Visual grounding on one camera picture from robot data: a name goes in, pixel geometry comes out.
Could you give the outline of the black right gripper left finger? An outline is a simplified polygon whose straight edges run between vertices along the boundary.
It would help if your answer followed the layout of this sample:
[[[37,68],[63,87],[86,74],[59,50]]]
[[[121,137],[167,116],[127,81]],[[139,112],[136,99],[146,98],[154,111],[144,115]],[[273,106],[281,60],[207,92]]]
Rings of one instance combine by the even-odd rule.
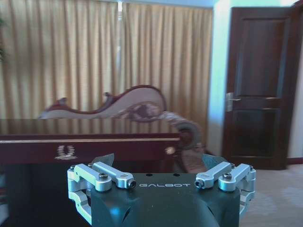
[[[112,167],[114,154],[96,157],[87,165],[72,165],[67,171],[68,197],[75,202],[77,212],[89,223],[92,223],[92,211],[89,205],[89,194],[86,191],[95,189],[107,192],[112,183],[121,189],[136,187],[134,176]]]

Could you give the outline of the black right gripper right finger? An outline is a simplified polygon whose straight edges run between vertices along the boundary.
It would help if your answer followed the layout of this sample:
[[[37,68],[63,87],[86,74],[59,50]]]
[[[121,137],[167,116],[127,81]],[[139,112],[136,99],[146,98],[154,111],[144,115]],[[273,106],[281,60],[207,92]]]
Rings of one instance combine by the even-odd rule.
[[[204,154],[202,161],[207,171],[196,174],[194,185],[199,190],[211,189],[215,183],[222,192],[240,191],[239,219],[246,213],[249,203],[255,197],[256,170],[251,165],[228,162],[223,157]]]

